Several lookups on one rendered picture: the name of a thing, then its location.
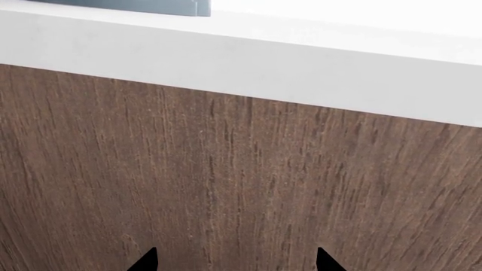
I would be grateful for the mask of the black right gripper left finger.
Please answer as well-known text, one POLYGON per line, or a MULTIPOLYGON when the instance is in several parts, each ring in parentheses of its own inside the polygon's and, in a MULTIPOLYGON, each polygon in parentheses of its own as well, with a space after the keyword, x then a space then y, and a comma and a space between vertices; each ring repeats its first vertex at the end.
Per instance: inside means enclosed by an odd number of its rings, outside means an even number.
POLYGON ((127 271, 157 271, 157 248, 151 248, 127 271))

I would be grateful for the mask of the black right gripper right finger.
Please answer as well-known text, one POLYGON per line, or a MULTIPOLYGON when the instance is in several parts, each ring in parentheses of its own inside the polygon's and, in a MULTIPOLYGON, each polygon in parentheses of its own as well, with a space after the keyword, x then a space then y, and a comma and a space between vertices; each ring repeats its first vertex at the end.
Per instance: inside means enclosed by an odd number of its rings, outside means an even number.
POLYGON ((317 271, 346 271, 326 250, 317 249, 316 255, 317 271))

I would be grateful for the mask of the brown wooden cabinet panel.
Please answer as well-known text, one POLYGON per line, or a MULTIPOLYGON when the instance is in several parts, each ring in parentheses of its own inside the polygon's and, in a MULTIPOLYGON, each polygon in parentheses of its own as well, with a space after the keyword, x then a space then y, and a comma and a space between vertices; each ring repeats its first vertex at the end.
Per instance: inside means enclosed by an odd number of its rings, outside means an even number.
POLYGON ((482 271, 482 128, 0 65, 0 271, 482 271))

